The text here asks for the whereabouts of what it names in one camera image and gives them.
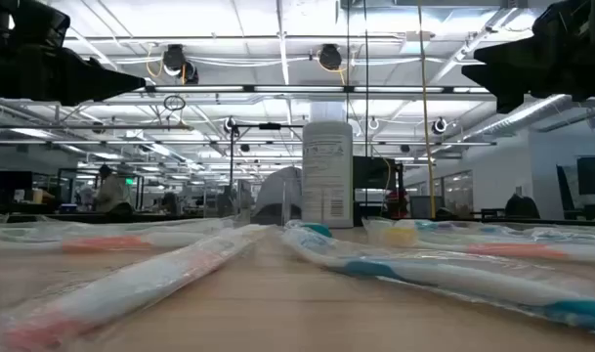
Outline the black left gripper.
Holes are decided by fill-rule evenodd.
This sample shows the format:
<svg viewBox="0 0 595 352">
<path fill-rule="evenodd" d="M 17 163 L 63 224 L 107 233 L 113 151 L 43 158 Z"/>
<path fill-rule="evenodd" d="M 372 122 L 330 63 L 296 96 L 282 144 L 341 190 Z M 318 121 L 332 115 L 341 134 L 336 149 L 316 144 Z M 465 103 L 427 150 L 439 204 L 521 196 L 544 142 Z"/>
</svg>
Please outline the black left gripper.
<svg viewBox="0 0 595 352">
<path fill-rule="evenodd" d="M 79 63 L 83 76 L 111 83 L 141 84 L 82 84 L 75 89 L 73 69 Z M 145 82 L 141 77 L 107 69 L 94 58 L 79 60 L 67 49 L 26 46 L 17 52 L 0 52 L 0 98 L 54 101 L 70 106 L 143 89 Z"/>
</svg>

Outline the orange white toothbrush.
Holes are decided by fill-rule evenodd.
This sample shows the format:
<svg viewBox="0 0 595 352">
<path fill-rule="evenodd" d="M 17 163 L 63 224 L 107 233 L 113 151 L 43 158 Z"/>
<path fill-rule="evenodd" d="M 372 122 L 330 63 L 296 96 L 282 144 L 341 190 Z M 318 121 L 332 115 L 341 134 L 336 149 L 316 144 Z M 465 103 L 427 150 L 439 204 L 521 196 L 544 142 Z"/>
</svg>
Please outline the orange white toothbrush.
<svg viewBox="0 0 595 352">
<path fill-rule="evenodd" d="M 60 347 L 213 273 L 267 230 L 255 224 L 227 229 L 61 293 L 9 317 L 0 328 L 0 345 L 5 352 Z"/>
<path fill-rule="evenodd" d="M 0 240 L 3 251 L 98 252 L 178 248 L 209 238 L 234 225 L 231 218 L 185 219 L 174 221 L 121 223 L 128 235 L 80 238 L 44 242 L 7 242 Z"/>
</svg>

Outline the blue white toothbrush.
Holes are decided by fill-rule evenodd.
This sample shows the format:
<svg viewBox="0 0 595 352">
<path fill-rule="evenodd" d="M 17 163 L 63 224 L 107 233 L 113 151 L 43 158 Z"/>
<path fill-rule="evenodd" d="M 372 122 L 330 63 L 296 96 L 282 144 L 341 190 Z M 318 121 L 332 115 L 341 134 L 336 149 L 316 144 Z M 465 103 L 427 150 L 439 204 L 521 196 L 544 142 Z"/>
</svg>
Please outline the blue white toothbrush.
<svg viewBox="0 0 595 352">
<path fill-rule="evenodd" d="M 281 239 L 329 271 L 422 287 L 595 332 L 595 280 L 550 266 L 443 250 L 394 250 L 336 240 L 304 226 L 286 229 Z"/>
<path fill-rule="evenodd" d="M 497 243 L 515 242 L 529 243 L 537 242 L 524 233 L 525 229 L 515 229 L 504 225 L 484 224 L 478 222 L 460 221 L 429 221 L 414 220 L 412 225 L 408 221 L 398 226 L 413 229 L 417 237 L 424 242 L 434 243 Z"/>
</svg>

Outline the green white toothbrush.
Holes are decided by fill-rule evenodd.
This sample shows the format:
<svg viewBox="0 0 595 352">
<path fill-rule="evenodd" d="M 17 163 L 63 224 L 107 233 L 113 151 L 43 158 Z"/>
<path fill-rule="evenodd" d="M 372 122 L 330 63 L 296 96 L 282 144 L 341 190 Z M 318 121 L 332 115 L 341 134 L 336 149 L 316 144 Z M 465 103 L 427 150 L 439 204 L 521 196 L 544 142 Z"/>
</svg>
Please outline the green white toothbrush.
<svg viewBox="0 0 595 352">
<path fill-rule="evenodd" d="M 595 226 L 538 225 L 524 233 L 537 242 L 595 244 Z"/>
<path fill-rule="evenodd" d="M 44 242 L 80 238 L 103 238 L 128 235 L 118 224 L 77 222 L 0 223 L 0 240 L 7 242 Z"/>
</svg>

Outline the grey overhead beam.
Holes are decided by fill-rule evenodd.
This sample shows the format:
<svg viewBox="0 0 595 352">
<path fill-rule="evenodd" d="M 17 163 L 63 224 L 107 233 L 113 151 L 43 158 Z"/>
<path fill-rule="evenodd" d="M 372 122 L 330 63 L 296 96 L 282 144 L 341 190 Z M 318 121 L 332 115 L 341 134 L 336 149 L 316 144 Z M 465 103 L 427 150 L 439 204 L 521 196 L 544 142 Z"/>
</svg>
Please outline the grey overhead beam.
<svg viewBox="0 0 595 352">
<path fill-rule="evenodd" d="M 0 130 L 34 129 L 34 130 L 194 130 L 186 124 L 141 124 L 141 125 L 14 125 L 0 124 Z"/>
</svg>

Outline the person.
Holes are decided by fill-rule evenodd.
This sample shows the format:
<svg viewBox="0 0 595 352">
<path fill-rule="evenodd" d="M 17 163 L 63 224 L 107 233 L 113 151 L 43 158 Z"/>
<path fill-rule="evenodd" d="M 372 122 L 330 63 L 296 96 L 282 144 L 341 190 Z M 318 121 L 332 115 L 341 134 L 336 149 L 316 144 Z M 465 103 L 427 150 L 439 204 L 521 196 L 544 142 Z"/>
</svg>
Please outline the person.
<svg viewBox="0 0 595 352">
<path fill-rule="evenodd" d="M 108 214 L 114 206 L 121 202 L 131 204 L 130 188 L 125 183 L 125 178 L 115 174 L 105 164 L 100 167 L 99 175 L 102 179 L 102 184 L 95 198 L 97 212 Z"/>
<path fill-rule="evenodd" d="M 283 225 L 302 218 L 302 170 L 284 167 L 269 175 L 256 198 L 251 221 L 260 225 Z"/>
</svg>

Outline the black desk monitor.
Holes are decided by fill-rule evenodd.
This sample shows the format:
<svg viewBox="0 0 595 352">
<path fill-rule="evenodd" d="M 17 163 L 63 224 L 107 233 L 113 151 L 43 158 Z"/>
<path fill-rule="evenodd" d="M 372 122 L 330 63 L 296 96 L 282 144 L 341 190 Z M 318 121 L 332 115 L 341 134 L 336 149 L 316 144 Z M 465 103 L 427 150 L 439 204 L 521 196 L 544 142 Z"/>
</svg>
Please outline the black desk monitor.
<svg viewBox="0 0 595 352">
<path fill-rule="evenodd" d="M 33 173 L 30 171 L 0 171 L 0 190 L 14 192 L 32 188 Z"/>
</svg>

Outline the black leaning board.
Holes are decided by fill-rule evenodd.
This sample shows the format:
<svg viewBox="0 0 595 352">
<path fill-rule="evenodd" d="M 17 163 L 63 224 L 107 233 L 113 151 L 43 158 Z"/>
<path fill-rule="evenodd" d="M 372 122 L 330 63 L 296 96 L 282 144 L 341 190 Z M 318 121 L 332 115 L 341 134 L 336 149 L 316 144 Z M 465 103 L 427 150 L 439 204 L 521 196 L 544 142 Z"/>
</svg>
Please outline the black leaning board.
<svg viewBox="0 0 595 352">
<path fill-rule="evenodd" d="M 579 214 L 579 210 L 577 210 L 574 206 L 573 197 L 571 194 L 564 167 L 557 165 L 556 172 L 564 217 L 566 220 L 576 220 Z"/>
</svg>

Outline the grey bin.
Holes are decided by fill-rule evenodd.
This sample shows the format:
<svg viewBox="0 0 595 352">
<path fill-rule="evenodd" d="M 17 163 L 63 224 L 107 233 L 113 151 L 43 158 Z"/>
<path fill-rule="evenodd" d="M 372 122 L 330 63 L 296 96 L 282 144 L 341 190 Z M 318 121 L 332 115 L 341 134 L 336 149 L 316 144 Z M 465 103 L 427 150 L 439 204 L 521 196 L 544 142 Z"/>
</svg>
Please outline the grey bin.
<svg viewBox="0 0 595 352">
<path fill-rule="evenodd" d="M 435 210 L 445 206 L 444 198 L 434 196 L 434 202 L 431 202 L 431 196 L 410 196 L 409 213 L 411 218 L 432 218 L 432 205 Z"/>
</svg>

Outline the red black machine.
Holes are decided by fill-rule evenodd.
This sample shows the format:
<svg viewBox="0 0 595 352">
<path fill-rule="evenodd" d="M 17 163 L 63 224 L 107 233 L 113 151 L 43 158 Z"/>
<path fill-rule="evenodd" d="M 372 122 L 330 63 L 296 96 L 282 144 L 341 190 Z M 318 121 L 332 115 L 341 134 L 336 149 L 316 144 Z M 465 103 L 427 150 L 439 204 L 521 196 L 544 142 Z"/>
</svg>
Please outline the red black machine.
<svg viewBox="0 0 595 352">
<path fill-rule="evenodd" d="M 405 189 L 391 191 L 385 196 L 386 212 L 389 218 L 400 220 L 408 214 L 407 192 Z"/>
</svg>

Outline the orange toothbrush yellow bristles wrapped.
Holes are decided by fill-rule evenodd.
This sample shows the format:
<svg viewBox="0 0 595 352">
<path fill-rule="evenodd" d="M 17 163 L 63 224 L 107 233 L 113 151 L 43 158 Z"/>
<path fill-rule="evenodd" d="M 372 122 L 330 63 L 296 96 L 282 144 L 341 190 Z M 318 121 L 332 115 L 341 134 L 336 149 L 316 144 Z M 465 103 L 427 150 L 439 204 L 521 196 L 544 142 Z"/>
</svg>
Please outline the orange toothbrush yellow bristles wrapped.
<svg viewBox="0 0 595 352">
<path fill-rule="evenodd" d="M 397 225 L 399 221 L 402 221 L 402 223 L 408 221 L 409 225 L 412 225 L 414 220 L 418 219 L 388 220 L 383 218 L 364 218 L 362 223 L 371 237 L 393 247 L 435 249 L 477 255 L 537 258 L 595 264 L 595 244 L 566 242 L 472 242 L 446 244 L 424 242 L 417 237 L 415 230 Z M 506 223 L 504 226 L 525 229 L 534 227 L 535 225 Z"/>
</svg>

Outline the white wipes canister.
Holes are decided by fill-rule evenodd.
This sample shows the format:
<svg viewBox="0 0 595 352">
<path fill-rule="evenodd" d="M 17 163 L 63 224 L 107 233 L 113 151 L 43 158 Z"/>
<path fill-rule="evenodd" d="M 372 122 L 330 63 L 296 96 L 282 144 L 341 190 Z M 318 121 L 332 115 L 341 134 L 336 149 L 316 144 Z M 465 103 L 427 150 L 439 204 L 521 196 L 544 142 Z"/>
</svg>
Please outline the white wipes canister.
<svg viewBox="0 0 595 352">
<path fill-rule="evenodd" d="M 341 102 L 313 102 L 302 133 L 302 219 L 354 226 L 353 128 Z"/>
</svg>

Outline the clear acrylic organizer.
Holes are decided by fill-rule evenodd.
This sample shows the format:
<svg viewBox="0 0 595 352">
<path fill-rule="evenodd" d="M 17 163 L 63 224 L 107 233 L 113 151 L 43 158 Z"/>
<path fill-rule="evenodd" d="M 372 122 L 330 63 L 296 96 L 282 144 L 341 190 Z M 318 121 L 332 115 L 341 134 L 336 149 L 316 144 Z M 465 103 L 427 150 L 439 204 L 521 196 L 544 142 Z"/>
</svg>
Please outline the clear acrylic organizer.
<svg viewBox="0 0 595 352">
<path fill-rule="evenodd" d="M 251 221 L 251 217 L 262 183 L 251 185 L 239 180 L 235 186 L 225 186 L 215 200 L 216 217 L 232 218 L 236 223 L 256 224 Z"/>
</svg>

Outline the silver ventilation duct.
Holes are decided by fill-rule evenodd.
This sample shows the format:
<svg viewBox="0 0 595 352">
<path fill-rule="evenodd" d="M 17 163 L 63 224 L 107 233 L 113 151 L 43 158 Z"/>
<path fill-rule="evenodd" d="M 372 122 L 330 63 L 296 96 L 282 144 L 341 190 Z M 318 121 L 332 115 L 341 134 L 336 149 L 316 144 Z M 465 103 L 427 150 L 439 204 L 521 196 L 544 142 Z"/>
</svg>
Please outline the silver ventilation duct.
<svg viewBox="0 0 595 352">
<path fill-rule="evenodd" d="M 524 121 L 525 119 L 534 116 L 540 112 L 543 112 L 550 108 L 556 108 L 560 104 L 569 103 L 571 99 L 564 94 L 558 94 L 550 96 L 549 98 L 541 99 L 530 103 L 522 108 L 515 109 L 513 112 L 508 112 L 503 116 L 498 116 L 496 120 L 489 121 L 486 125 L 477 127 L 470 132 L 465 133 L 459 142 L 467 142 L 476 136 L 483 135 L 488 132 L 492 132 L 495 129 L 501 127 L 509 127 L 518 122 Z"/>
</svg>

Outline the black frame enclosure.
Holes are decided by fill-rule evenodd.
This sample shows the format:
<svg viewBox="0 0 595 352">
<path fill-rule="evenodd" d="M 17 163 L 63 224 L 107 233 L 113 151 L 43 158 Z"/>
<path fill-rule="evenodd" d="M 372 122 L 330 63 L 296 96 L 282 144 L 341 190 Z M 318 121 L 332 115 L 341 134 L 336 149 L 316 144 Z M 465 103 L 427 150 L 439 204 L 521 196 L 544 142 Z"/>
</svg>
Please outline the black frame enclosure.
<svg viewBox="0 0 595 352">
<path fill-rule="evenodd" d="M 146 178 L 139 173 L 111 169 L 120 177 L 134 180 L 133 185 L 128 185 L 131 204 L 134 211 L 140 211 L 145 201 Z M 64 205 L 75 205 L 78 212 L 96 212 L 95 198 L 101 184 L 98 168 L 59 168 L 56 174 L 57 200 Z"/>
</svg>

